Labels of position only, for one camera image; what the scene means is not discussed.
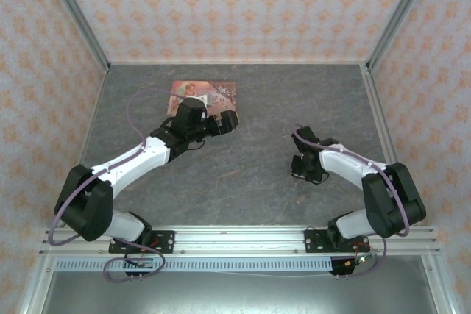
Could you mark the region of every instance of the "white wall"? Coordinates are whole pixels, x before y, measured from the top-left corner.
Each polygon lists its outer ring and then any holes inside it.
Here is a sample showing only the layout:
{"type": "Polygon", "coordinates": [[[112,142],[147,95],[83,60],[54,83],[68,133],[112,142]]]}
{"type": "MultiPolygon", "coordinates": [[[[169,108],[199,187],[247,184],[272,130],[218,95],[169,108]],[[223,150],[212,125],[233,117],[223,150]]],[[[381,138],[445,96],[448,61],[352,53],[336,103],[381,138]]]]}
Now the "white wall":
{"type": "Polygon", "coordinates": [[[399,0],[78,0],[111,62],[365,61],[399,0]]]}
{"type": "Polygon", "coordinates": [[[17,313],[102,71],[61,0],[0,0],[0,313],[17,313]]]}
{"type": "Polygon", "coordinates": [[[471,0],[417,0],[375,73],[399,158],[471,308],[471,0]]]}

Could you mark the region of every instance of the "gray floor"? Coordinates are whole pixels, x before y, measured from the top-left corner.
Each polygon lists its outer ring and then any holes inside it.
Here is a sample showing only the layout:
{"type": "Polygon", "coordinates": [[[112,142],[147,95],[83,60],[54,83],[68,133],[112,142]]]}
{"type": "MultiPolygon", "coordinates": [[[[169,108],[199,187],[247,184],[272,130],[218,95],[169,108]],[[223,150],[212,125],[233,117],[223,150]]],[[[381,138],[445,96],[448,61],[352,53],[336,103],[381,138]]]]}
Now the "gray floor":
{"type": "Polygon", "coordinates": [[[99,272],[61,272],[43,313],[436,313],[420,257],[387,257],[377,271],[348,281],[273,275],[166,272],[117,285],[99,272]]]}
{"type": "MultiPolygon", "coordinates": [[[[351,65],[113,65],[105,83],[84,164],[120,155],[139,143],[125,115],[132,94],[169,90],[175,80],[237,82],[238,128],[208,138],[123,190],[118,210],[151,224],[312,224],[322,226],[363,207],[354,185],[331,175],[322,185],[290,177],[295,124],[335,138],[373,160],[380,141],[358,66],[351,65]]],[[[166,118],[169,97],[147,96],[132,116],[146,134],[166,118]]]]}

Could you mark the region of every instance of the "aluminum frame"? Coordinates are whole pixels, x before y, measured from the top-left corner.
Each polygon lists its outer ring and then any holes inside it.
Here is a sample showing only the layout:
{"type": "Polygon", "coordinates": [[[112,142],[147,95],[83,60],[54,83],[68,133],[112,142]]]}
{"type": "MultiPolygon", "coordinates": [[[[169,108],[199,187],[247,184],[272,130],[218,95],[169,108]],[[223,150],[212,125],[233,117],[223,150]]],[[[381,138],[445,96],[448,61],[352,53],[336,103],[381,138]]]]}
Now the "aluminum frame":
{"type": "Polygon", "coordinates": [[[383,107],[381,106],[378,91],[376,90],[375,80],[372,73],[369,71],[367,65],[361,65],[361,75],[365,85],[366,95],[368,96],[369,105],[375,119],[376,130],[380,138],[381,148],[383,149],[386,164],[395,163],[398,161],[394,144],[392,142],[391,134],[389,134],[388,124],[386,123],[386,116],[384,115],[383,107]]]}
{"type": "Polygon", "coordinates": [[[93,114],[88,120],[87,130],[85,133],[85,140],[83,141],[82,147],[80,148],[80,153],[77,156],[77,163],[83,163],[83,158],[85,157],[85,151],[87,151],[87,146],[90,143],[91,128],[93,124],[95,123],[96,114],[98,113],[98,107],[102,103],[103,93],[105,91],[107,78],[108,78],[108,71],[105,71],[105,73],[103,74],[99,89],[98,89],[98,93],[96,94],[96,99],[95,99],[95,103],[93,105],[93,110],[92,110],[93,114]]]}
{"type": "MultiPolygon", "coordinates": [[[[304,230],[307,226],[159,226],[176,232],[174,253],[166,257],[176,258],[225,258],[225,257],[283,257],[300,259],[312,257],[305,252],[304,230]]],[[[47,243],[49,231],[44,235],[38,255],[38,263],[21,308],[22,314],[41,313],[52,282],[58,257],[100,259],[109,257],[109,237],[94,242],[82,238],[61,247],[47,243]]],[[[74,234],[68,227],[57,229],[54,238],[64,240],[74,234]]],[[[379,252],[383,241],[378,236],[369,237],[371,245],[379,252]]],[[[442,254],[442,244],[437,240],[436,229],[429,226],[413,226],[407,238],[388,238],[386,256],[420,256],[425,267],[428,284],[438,314],[459,314],[459,308],[442,254]]],[[[338,253],[321,253],[316,256],[338,256],[338,253]]]]}
{"type": "MultiPolygon", "coordinates": [[[[58,257],[54,272],[102,272],[109,257],[58,257]]],[[[157,270],[160,257],[144,257],[139,260],[148,271],[157,270]]],[[[142,268],[124,261],[115,261],[108,272],[141,272],[142,268]]],[[[161,272],[316,272],[332,271],[331,257],[166,257],[161,272]]]]}
{"type": "Polygon", "coordinates": [[[63,0],[63,3],[71,17],[74,19],[75,24],[77,25],[80,33],[82,33],[85,42],[88,44],[93,56],[96,59],[96,62],[104,71],[108,71],[110,67],[110,62],[106,58],[106,54],[103,51],[102,46],[100,45],[98,39],[96,38],[93,30],[91,29],[90,24],[87,21],[87,18],[80,9],[79,3],[77,0],[63,0]]]}
{"type": "Polygon", "coordinates": [[[397,33],[397,30],[400,28],[403,20],[406,18],[409,9],[415,0],[400,0],[399,4],[396,7],[396,10],[393,12],[391,19],[389,20],[386,28],[383,31],[378,43],[376,44],[375,49],[371,55],[371,58],[368,61],[368,68],[371,72],[375,70],[378,66],[381,58],[386,52],[389,44],[391,44],[394,36],[397,33]]]}

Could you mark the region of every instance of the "gray table surface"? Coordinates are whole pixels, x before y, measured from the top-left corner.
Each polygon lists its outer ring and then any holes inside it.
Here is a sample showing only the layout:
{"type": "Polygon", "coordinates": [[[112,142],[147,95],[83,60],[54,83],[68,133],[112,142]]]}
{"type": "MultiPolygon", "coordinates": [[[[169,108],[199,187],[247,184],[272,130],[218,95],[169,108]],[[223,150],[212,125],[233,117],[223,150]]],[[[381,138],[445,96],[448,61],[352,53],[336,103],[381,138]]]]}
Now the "gray table surface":
{"type": "MultiPolygon", "coordinates": [[[[356,65],[112,65],[85,151],[87,167],[139,143],[125,109],[146,88],[176,80],[234,81],[241,123],[150,171],[115,199],[153,225],[310,224],[361,209],[361,191],[336,175],[322,185],[290,176],[295,124],[321,139],[383,161],[371,108],[356,65]]],[[[146,134],[166,118],[169,97],[149,95],[132,108],[146,134]]]]}

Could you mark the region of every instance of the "book cover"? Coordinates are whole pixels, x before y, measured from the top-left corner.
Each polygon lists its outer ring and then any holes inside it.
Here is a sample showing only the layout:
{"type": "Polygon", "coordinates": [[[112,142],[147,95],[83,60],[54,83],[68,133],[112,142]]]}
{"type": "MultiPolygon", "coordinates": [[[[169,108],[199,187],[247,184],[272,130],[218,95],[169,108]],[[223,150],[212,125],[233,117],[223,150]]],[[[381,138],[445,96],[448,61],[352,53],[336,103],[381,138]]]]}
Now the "book cover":
{"type": "MultiPolygon", "coordinates": [[[[208,96],[208,115],[217,115],[224,110],[236,111],[236,83],[223,81],[175,81],[171,91],[184,97],[208,96]]],[[[168,117],[177,114],[182,99],[171,96],[168,117]]]]}

